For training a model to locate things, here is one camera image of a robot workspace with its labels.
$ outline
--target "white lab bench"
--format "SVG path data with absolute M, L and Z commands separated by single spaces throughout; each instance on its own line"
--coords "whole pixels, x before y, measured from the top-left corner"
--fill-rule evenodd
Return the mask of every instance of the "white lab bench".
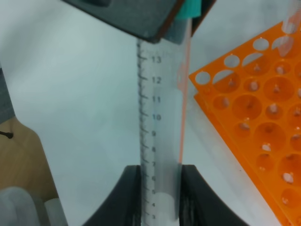
M 219 0 L 191 42 L 191 70 L 285 16 L 282 0 Z M 17 118 L 40 137 L 70 226 L 139 164 L 135 38 L 57 0 L 0 1 L 0 61 Z M 193 100 L 184 164 L 251 226 L 280 225 Z

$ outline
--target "printed number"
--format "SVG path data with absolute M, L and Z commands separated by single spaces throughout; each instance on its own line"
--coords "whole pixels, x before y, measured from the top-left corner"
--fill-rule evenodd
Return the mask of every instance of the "printed number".
M 157 63 L 157 64 L 160 64 L 162 62 L 160 56 L 153 56 L 152 61 L 153 63 Z
M 158 120 L 158 121 L 161 120 L 161 115 L 159 115 L 159 114 L 157 114 L 157 115 L 153 114 L 152 117 L 154 120 Z
M 161 102 L 161 98 L 160 97 L 155 97 L 155 96 L 153 96 L 152 97 L 152 100 L 154 101 L 154 102 L 158 102 L 158 103 L 160 103 Z
M 156 84 L 161 84 L 161 77 L 152 77 L 152 82 Z

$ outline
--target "black holder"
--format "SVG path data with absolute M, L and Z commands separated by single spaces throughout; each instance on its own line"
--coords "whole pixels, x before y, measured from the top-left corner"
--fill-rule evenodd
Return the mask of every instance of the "black holder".
M 212 191 L 194 165 L 183 165 L 180 226 L 247 226 Z M 84 226 L 141 226 L 140 166 L 127 166 Z

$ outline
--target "orange plastic rack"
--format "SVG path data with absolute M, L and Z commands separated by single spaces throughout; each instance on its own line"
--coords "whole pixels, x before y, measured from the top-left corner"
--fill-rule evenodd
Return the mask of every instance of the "orange plastic rack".
M 301 226 L 301 33 L 282 23 L 190 75 L 195 99 L 284 226 Z

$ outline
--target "black cord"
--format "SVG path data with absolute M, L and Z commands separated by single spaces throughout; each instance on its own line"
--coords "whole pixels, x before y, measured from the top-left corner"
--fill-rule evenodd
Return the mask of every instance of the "black cord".
M 0 131 L 0 135 L 4 135 L 6 136 L 8 139 L 11 139 L 14 137 L 14 134 L 13 133 L 5 133 L 5 132 L 1 132 Z

